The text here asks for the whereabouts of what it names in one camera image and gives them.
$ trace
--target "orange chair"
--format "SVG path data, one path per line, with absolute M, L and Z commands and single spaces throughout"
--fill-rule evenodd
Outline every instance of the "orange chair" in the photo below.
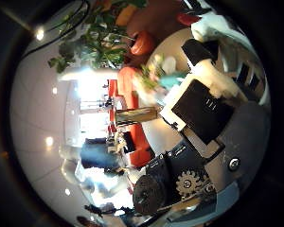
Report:
M 133 75 L 138 69 L 133 67 L 122 68 L 117 76 L 117 91 L 123 95 L 128 109 L 139 107 L 139 98 L 133 86 Z M 146 139 L 141 124 L 129 126 L 135 151 L 130 153 L 130 159 L 133 166 L 142 167 L 151 160 L 151 153 L 148 151 L 150 144 Z

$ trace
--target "green plant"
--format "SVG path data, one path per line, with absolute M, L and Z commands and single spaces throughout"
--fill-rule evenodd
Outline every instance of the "green plant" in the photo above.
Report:
M 89 65 L 93 69 L 120 68 L 127 52 L 122 39 L 130 39 L 126 27 L 116 26 L 118 13 L 129 4 L 145 7 L 146 0 L 112 0 L 110 10 L 102 11 L 103 7 L 90 10 L 80 30 L 73 29 L 61 39 L 59 56 L 48 61 L 50 67 L 55 67 L 61 73 L 72 63 L 79 61 L 81 66 Z M 70 12 L 63 20 L 67 23 L 60 33 L 74 26 L 82 17 L 82 11 L 77 15 Z

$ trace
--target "red object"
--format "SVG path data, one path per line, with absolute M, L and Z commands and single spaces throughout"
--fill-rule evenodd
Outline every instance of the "red object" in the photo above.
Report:
M 178 22 L 180 22 L 182 25 L 185 25 L 185 26 L 191 26 L 191 24 L 196 23 L 200 21 L 201 19 L 202 17 L 191 16 L 191 15 L 188 15 L 182 12 L 179 12 L 177 14 Z
M 139 107 L 138 96 L 133 87 L 133 76 L 138 72 L 138 69 L 133 67 L 122 68 L 117 75 L 117 90 L 120 95 L 123 95 L 128 109 L 136 109 Z M 151 160 L 151 154 L 147 151 L 150 144 L 143 132 L 141 124 L 129 126 L 135 151 L 130 154 L 131 163 L 133 166 L 142 167 Z
M 134 55 L 145 55 L 152 52 L 155 48 L 153 37 L 147 31 L 135 33 L 135 42 L 131 47 L 131 52 Z

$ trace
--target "person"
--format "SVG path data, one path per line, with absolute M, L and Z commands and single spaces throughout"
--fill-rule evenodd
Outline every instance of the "person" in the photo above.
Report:
M 119 168 L 118 158 L 115 154 L 109 153 L 106 142 L 89 143 L 85 142 L 80 150 L 81 163 L 84 168 Z

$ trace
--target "plant leaf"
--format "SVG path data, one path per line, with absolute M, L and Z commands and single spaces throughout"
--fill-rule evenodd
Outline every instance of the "plant leaf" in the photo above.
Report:
M 59 46 L 59 54 L 62 57 L 72 59 L 74 57 L 74 44 L 72 42 L 65 42 Z
M 57 64 L 57 62 L 58 62 L 58 59 L 56 58 L 51 58 L 49 61 L 47 61 L 49 67 L 51 68 L 54 67 Z

